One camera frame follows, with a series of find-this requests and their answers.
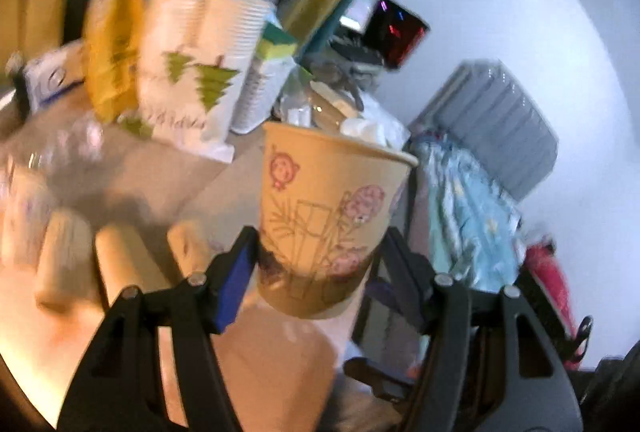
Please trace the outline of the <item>paper cup with pink drawings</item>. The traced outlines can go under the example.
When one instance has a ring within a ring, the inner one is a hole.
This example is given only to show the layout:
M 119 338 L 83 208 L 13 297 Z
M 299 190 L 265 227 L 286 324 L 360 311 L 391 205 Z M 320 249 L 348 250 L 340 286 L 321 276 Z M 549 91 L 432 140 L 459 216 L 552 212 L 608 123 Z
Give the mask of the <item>paper cup with pink drawings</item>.
M 418 160 L 356 138 L 267 122 L 258 290 L 298 318 L 344 311 Z

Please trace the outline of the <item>left lying paper cup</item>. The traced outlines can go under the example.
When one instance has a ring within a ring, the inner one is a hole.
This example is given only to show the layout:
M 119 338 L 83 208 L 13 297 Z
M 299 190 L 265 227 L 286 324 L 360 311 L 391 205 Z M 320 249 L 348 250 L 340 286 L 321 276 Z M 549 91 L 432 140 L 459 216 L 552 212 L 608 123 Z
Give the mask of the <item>left lying paper cup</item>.
M 38 305 L 66 311 L 77 303 L 102 308 L 93 261 L 93 231 L 70 209 L 56 209 L 44 235 L 35 283 Z

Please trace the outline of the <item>lying paper cup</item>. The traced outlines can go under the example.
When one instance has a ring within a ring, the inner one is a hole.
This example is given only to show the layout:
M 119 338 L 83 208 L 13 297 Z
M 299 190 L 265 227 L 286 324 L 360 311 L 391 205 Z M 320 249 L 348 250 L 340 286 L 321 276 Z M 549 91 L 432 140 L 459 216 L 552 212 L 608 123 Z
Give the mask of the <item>lying paper cup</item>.
M 56 209 L 44 235 L 35 283 L 38 305 L 66 311 L 77 303 L 102 308 L 93 261 L 93 231 L 70 209 Z
M 137 286 L 143 292 L 170 287 L 142 237 L 131 225 L 103 226 L 96 233 L 94 244 L 108 304 L 112 305 L 129 286 Z

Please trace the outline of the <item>middle lying paper cup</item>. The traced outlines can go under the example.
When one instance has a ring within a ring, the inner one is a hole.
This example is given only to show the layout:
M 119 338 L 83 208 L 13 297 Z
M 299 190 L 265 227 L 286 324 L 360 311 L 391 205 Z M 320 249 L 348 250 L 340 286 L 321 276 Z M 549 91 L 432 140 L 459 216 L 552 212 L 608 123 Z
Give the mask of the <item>middle lying paper cup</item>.
M 112 305 L 129 286 L 137 286 L 143 292 L 170 287 L 142 237 L 131 225 L 103 226 L 96 233 L 94 244 L 108 304 Z

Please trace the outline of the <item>light blue patterned blanket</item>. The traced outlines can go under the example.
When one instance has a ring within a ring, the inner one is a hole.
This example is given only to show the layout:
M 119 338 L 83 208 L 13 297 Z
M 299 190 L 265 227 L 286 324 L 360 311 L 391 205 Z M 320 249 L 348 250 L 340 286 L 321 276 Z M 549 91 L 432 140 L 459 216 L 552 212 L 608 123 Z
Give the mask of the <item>light blue patterned blanket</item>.
M 409 226 L 410 248 L 436 272 L 472 289 L 497 292 L 512 285 L 522 262 L 521 215 L 469 150 L 442 133 L 416 137 Z

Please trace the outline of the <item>clear plastic wrapper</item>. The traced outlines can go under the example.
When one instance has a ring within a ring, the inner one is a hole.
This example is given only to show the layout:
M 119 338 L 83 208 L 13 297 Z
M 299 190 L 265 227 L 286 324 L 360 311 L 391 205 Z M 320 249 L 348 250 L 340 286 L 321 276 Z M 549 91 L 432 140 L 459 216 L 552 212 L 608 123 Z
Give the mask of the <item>clear plastic wrapper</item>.
M 103 126 L 92 117 L 42 133 L 18 131 L 1 142 L 1 197 L 9 195 L 18 170 L 43 178 L 57 194 L 78 195 L 96 179 L 103 144 Z

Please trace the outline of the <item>white radiator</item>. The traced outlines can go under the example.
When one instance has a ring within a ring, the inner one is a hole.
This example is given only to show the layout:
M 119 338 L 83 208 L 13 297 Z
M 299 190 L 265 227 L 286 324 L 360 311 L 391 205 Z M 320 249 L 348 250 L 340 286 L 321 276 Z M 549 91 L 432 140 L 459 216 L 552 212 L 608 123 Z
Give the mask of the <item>white radiator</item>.
M 559 139 L 526 89 L 498 60 L 465 60 L 411 122 L 467 149 L 516 201 L 548 178 Z

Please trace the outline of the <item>yellow white plastic bag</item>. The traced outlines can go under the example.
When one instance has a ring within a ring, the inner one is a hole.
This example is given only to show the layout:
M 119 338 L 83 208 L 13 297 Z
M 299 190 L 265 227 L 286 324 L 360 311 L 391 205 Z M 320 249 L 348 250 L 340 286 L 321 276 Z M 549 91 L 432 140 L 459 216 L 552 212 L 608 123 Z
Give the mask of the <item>yellow white plastic bag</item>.
M 369 143 L 401 150 L 408 143 L 409 130 L 370 94 L 356 88 L 362 108 L 345 91 L 314 80 L 306 69 L 296 66 L 280 94 L 282 121 L 298 126 L 315 126 L 332 134 L 361 138 Z

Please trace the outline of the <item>white small box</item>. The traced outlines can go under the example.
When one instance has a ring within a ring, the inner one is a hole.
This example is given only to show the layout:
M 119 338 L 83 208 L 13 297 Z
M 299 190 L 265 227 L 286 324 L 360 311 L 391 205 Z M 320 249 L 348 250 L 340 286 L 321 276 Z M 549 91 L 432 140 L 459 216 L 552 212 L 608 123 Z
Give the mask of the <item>white small box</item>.
M 29 108 L 34 114 L 85 80 L 85 42 L 76 40 L 30 60 L 23 74 Z

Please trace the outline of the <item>black pc case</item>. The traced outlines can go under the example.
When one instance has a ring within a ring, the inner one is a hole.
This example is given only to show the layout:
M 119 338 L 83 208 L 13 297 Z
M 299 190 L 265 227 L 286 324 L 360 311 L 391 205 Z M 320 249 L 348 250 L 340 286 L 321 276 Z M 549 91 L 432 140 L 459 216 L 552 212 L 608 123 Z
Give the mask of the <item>black pc case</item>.
M 362 45 L 377 52 L 388 70 L 398 70 L 430 33 L 419 16 L 393 0 L 378 0 L 362 36 Z

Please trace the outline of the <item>packaged stack of paper cups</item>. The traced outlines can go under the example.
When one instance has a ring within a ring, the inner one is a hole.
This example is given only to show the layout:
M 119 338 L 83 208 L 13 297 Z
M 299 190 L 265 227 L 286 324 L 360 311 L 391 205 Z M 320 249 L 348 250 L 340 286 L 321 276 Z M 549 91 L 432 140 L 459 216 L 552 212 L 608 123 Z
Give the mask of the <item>packaged stack of paper cups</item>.
M 235 104 L 276 0 L 148 0 L 138 61 L 142 128 L 224 163 Z

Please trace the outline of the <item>yellow paper bag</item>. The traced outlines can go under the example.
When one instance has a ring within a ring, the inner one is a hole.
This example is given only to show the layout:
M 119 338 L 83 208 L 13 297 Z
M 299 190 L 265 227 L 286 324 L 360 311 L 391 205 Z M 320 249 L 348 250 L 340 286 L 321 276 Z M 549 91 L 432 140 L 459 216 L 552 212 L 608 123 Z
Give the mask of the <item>yellow paper bag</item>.
M 89 0 L 82 27 L 85 87 L 96 118 L 115 121 L 138 106 L 143 0 Z

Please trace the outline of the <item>computer monitor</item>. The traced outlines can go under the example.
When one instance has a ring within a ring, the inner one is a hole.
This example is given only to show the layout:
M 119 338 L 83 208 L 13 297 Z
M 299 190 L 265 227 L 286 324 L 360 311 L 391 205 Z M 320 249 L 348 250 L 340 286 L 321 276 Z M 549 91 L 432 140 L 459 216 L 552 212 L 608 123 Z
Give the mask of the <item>computer monitor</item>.
M 342 28 L 363 34 L 380 0 L 352 0 L 340 18 Z

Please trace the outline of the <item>yellow green sponge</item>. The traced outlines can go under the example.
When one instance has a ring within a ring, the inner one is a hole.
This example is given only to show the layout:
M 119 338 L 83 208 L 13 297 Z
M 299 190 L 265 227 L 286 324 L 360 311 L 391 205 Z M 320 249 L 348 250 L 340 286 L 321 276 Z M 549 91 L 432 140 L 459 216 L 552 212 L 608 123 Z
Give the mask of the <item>yellow green sponge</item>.
M 255 56 L 261 60 L 279 59 L 293 56 L 298 42 L 281 27 L 267 22 L 262 38 L 256 46 Z

